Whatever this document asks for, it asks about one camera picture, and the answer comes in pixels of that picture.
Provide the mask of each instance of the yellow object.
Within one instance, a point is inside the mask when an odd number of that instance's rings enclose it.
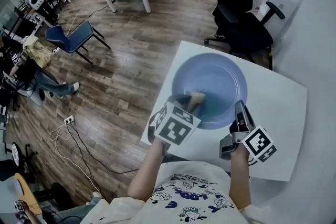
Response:
[[[23,190],[23,195],[21,195],[18,190],[16,190],[17,198],[19,200],[25,201],[29,207],[29,210],[32,211],[35,216],[42,214],[40,205],[38,205],[38,201],[36,200],[33,192],[30,190],[30,187],[23,176],[19,173],[16,173],[14,175],[14,180],[18,180],[20,182],[21,188]]]
[[[23,44],[23,51],[41,68],[46,67],[53,56],[51,51],[38,42],[38,38],[34,35],[27,38],[26,42]]]

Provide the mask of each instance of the black office chair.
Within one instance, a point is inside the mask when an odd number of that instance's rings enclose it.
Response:
[[[213,15],[218,30],[215,38],[204,39],[204,44],[208,45],[210,40],[228,43],[231,47],[230,54],[234,52],[244,54],[251,62],[254,62],[251,53],[266,48],[271,49],[273,39],[264,24],[274,13],[280,19],[285,18],[273,3],[266,3],[270,11],[260,22],[248,12],[252,9],[253,0],[217,0],[217,2]]]

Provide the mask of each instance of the laminate flooring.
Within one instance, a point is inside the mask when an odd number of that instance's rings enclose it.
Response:
[[[61,25],[67,33],[86,4],[71,29],[94,12],[88,21],[105,36],[111,50],[94,38],[89,40],[85,45],[88,52],[80,51],[93,65],[77,54],[57,53],[47,69],[60,82],[79,81],[79,91],[62,100],[47,98],[41,108],[19,98],[20,108],[12,113],[7,126],[8,143],[15,141],[22,149],[29,143],[38,152],[33,158],[41,171],[38,180],[46,187],[61,183],[78,205],[88,201],[95,189],[77,167],[58,156],[49,133],[62,125],[64,118],[74,115],[75,126],[94,157],[117,172],[138,168],[146,154],[139,140],[180,41],[202,45],[205,37],[216,32],[212,11],[217,0],[148,0],[150,14],[141,0],[117,1],[116,13],[104,0],[88,1],[64,4],[59,12]],[[53,48],[45,41],[43,29],[38,36],[46,47]],[[213,48],[229,51],[227,44]],[[266,52],[253,57],[258,64],[268,66]],[[65,129],[60,134],[69,136]],[[107,171],[89,156],[75,132],[73,135],[104,198],[111,201],[125,196],[135,172],[118,175]],[[89,174],[73,139],[59,138],[57,143],[62,155]]]

